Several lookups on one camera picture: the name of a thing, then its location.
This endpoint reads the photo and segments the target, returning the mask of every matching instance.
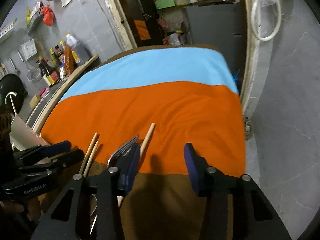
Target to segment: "black pot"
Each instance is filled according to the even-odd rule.
[[[0,105],[4,104],[5,97],[9,92],[17,93],[17,96],[12,96],[12,99],[16,111],[19,113],[22,108],[24,98],[28,93],[24,88],[21,79],[15,74],[7,74],[0,79]],[[8,98],[7,103],[12,105],[10,98]]]

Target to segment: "gray cabinet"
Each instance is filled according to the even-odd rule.
[[[185,14],[188,43],[215,46],[232,74],[244,69],[247,28],[240,3],[187,6]]]

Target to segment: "door frame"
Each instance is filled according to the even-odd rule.
[[[130,19],[128,21],[120,0],[105,0],[105,3],[107,7],[110,8],[113,16],[113,23],[122,39],[125,50],[137,48],[135,35],[132,32],[134,28],[131,29],[131,25],[134,23],[129,22]]]

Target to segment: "chopsticks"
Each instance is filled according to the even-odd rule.
[[[156,125],[155,123],[151,123],[151,125],[149,127],[149,130],[148,130],[148,132],[146,134],[146,137],[144,138],[144,140],[143,140],[143,142],[141,144],[141,147],[140,147],[140,159],[141,159],[142,154],[143,154],[143,152],[144,152],[144,150],[145,150],[145,148],[146,148],[146,146],[147,146],[147,144],[148,144],[148,142],[150,140],[150,137],[151,137],[151,134],[152,134],[152,132],[153,132],[153,130],[155,128],[155,125]],[[81,168],[80,168],[79,173],[82,175],[82,172],[84,170],[84,166],[86,165],[87,159],[89,158],[88,163],[87,163],[87,165],[85,167],[85,170],[84,170],[84,174],[83,174],[84,178],[88,175],[88,172],[89,172],[90,165],[92,163],[94,154],[96,153],[98,145],[99,145],[99,142],[96,141],[97,137],[98,137],[98,134],[95,133],[95,135],[93,136],[93,138],[91,140],[91,143],[89,145],[87,153],[84,156],[83,162],[81,164]],[[119,205],[119,207],[121,207],[123,199],[124,199],[124,197],[122,197],[122,196],[118,197],[118,205]]]
[[[147,144],[148,144],[148,141],[150,140],[150,137],[151,137],[151,134],[152,134],[152,132],[153,132],[153,130],[154,130],[154,128],[155,128],[155,125],[156,125],[156,124],[155,124],[154,122],[151,123],[151,125],[150,125],[150,127],[149,127],[149,130],[148,130],[148,132],[147,132],[147,134],[146,134],[146,137],[144,138],[144,140],[143,140],[143,142],[142,142],[142,144],[141,144],[141,147],[140,147],[140,159],[141,159],[141,157],[142,157],[142,154],[143,154],[143,152],[144,152],[144,149],[146,148],[146,146],[147,146]],[[124,197],[122,197],[122,196],[118,197],[118,206],[119,206],[119,207],[121,207],[123,200],[124,200]]]
[[[92,163],[92,160],[93,160],[93,157],[94,157],[94,154],[96,153],[97,151],[97,148],[98,148],[98,144],[99,142],[96,141],[98,137],[98,134],[95,133],[92,140],[91,140],[91,143],[89,145],[89,148],[87,150],[87,153],[85,154],[84,158],[83,158],[83,161],[82,161],[82,164],[81,164],[81,168],[79,170],[79,174],[82,175],[82,172],[84,170],[84,166],[86,165],[85,167],[85,170],[84,170],[84,174],[83,174],[83,177],[85,178],[87,175],[88,175],[88,172],[89,172],[89,169],[90,169],[90,165]]]

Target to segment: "door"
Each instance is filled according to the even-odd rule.
[[[153,0],[119,1],[138,47],[163,44],[162,31],[157,23],[159,15]]]

